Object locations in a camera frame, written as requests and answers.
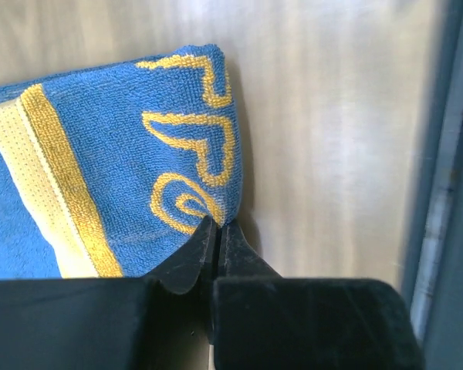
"gray frame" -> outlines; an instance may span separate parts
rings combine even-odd
[[[444,27],[402,294],[428,368],[463,368],[463,1]]]

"wooden surface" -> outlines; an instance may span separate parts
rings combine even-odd
[[[248,239],[284,275],[397,284],[443,3],[1,0],[0,85],[217,43]]]

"yellow pattern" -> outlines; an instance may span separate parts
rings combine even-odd
[[[180,194],[177,197],[177,201],[175,202],[175,205],[177,206],[179,210],[181,210],[185,214],[191,214],[197,217],[204,217],[206,215],[205,212],[202,212],[201,210],[195,210],[194,208],[190,208],[186,204],[189,200],[193,200],[195,203],[199,204],[203,208],[206,207],[198,197],[196,197],[195,195],[186,194],[186,193]]]
[[[143,123],[146,129],[155,135],[159,140],[172,146],[184,150],[193,150],[198,155],[196,163],[199,177],[210,187],[223,187],[226,185],[233,170],[235,137],[233,135],[232,122],[223,116],[211,116],[205,114],[163,114],[143,112]],[[180,139],[165,135],[151,125],[151,121],[164,125],[202,125],[202,126],[220,126],[223,129],[225,142],[223,144],[223,171],[218,175],[209,173],[208,162],[208,140],[207,139]]]
[[[153,186],[153,193],[151,194],[151,200],[150,200],[150,208],[153,211],[153,213],[156,216],[158,216],[163,222],[170,225],[175,230],[178,230],[185,234],[193,234],[195,231],[195,228],[197,227],[197,226],[183,224],[180,221],[177,221],[174,218],[171,218],[171,216],[168,215],[168,213],[163,209],[164,188],[171,181],[182,181],[185,184],[187,184],[188,187],[190,187],[194,192],[196,192],[201,197],[201,199],[204,201],[204,204],[208,208],[209,212],[211,213],[215,221],[218,224],[223,225],[223,222],[224,222],[223,210],[216,204],[215,200],[208,193],[202,190],[201,187],[197,183],[195,183],[192,180],[189,180],[187,177],[184,177],[178,173],[163,173],[157,178]],[[188,212],[189,211],[188,207],[182,207],[184,206],[184,202],[190,199],[196,200],[199,204],[204,205],[202,201],[196,196],[185,194],[184,196],[180,196],[177,199],[177,203],[178,203],[177,207],[182,212],[185,212],[187,214],[197,215],[196,213],[198,211],[190,210],[191,212]]]
[[[120,265],[106,242],[100,215],[62,124],[41,84],[29,87],[20,96],[20,101],[52,172],[55,185],[60,189],[69,215],[99,276],[122,276]]]
[[[38,141],[25,124],[18,100],[0,104],[0,153],[28,212],[55,251],[64,278],[97,277],[98,273],[75,230],[66,205],[51,181]]]
[[[202,85],[204,87],[204,93],[202,99],[212,108],[222,108],[232,102],[232,88],[230,87],[228,72],[225,70],[225,95],[220,96],[215,92],[215,72],[213,71],[211,60],[205,55],[173,55],[155,62],[137,62],[136,66],[148,69],[155,69],[158,67],[203,68],[204,76],[202,77]]]

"blue towel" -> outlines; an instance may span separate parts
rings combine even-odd
[[[215,45],[0,88],[0,279],[146,274],[241,191]]]

